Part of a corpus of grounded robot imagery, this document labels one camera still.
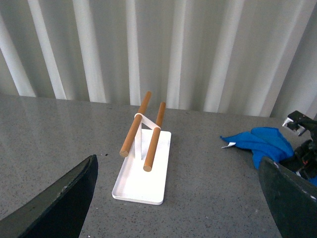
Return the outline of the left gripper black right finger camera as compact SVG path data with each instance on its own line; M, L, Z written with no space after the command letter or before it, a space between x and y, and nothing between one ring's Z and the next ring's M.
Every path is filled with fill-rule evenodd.
M317 236L317 187L264 157L259 180L278 230L284 238Z

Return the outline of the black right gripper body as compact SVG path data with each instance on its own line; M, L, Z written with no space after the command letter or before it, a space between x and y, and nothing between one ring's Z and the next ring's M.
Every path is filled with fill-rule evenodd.
M309 131L311 139L305 141L294 151L294 155L281 161L281 165L295 172L298 176L312 180L317 177L317 122L299 111L287 116L283 127L301 136Z

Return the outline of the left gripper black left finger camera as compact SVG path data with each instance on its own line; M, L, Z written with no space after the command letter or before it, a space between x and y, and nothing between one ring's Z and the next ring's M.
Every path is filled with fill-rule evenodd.
M77 238L98 177L91 155L0 222L2 238Z

